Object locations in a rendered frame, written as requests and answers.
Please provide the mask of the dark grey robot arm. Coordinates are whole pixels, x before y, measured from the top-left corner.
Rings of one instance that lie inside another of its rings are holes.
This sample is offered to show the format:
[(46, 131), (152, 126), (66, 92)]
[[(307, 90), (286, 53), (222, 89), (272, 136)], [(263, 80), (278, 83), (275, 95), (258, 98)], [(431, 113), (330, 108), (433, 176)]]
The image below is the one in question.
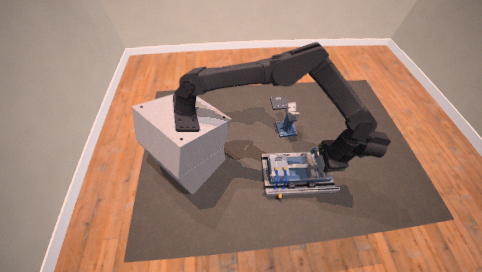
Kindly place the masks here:
[[(315, 48), (320, 45), (314, 42), (282, 54), (272, 55), (272, 58), (190, 70), (181, 76), (179, 87), (173, 95), (175, 130), (199, 132), (200, 126), (195, 109), (197, 95), (221, 88), (253, 84), (288, 87), (308, 73), (346, 120), (348, 129), (337, 137), (335, 146), (339, 151), (349, 154), (339, 162), (349, 162), (356, 155), (359, 158), (383, 157), (391, 143), (390, 139), (385, 133), (374, 131), (377, 127), (376, 120), (330, 60), (327, 51), (322, 46)], [(295, 54), (298, 52), (300, 54)]]

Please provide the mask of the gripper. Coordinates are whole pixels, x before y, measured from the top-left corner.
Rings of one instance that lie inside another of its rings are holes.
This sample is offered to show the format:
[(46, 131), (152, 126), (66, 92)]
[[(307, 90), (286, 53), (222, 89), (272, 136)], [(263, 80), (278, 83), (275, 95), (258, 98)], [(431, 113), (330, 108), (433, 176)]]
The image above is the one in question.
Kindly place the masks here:
[[(343, 153), (339, 151), (336, 148), (334, 141), (335, 140), (323, 140), (321, 143), (318, 144), (319, 155), (323, 156), (323, 160), (325, 163), (323, 171), (324, 173), (332, 171), (345, 171), (345, 168), (348, 167), (348, 162), (339, 162), (339, 160), (349, 153)], [(333, 142), (334, 144), (332, 144)]]

